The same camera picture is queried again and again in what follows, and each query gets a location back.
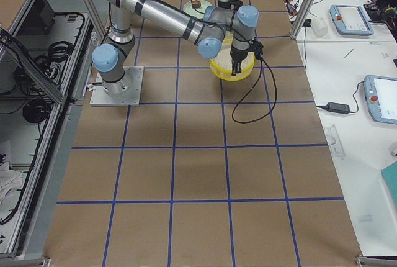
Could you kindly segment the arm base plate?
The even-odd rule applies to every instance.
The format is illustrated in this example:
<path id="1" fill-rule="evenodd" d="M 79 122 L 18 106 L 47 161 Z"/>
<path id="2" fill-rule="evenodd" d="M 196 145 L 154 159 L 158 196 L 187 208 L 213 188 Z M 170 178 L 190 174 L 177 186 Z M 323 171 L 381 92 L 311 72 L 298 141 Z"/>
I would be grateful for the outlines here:
<path id="1" fill-rule="evenodd" d="M 103 82 L 100 73 L 96 81 L 102 83 L 92 90 L 91 106 L 139 106 L 143 82 L 143 66 L 125 66 L 125 75 L 117 83 Z"/>

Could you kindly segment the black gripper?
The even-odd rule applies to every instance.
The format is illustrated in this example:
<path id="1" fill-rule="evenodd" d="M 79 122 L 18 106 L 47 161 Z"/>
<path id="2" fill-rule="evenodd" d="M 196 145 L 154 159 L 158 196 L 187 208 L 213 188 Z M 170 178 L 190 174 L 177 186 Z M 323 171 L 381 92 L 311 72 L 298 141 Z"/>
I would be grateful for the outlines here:
<path id="1" fill-rule="evenodd" d="M 234 45 L 231 47 L 231 58 L 232 58 L 232 75 L 238 75 L 241 73 L 241 62 L 247 57 L 249 52 L 253 52 L 255 59 L 260 60 L 263 56 L 264 46 L 260 41 L 253 40 L 248 43 L 248 48 L 238 49 Z"/>

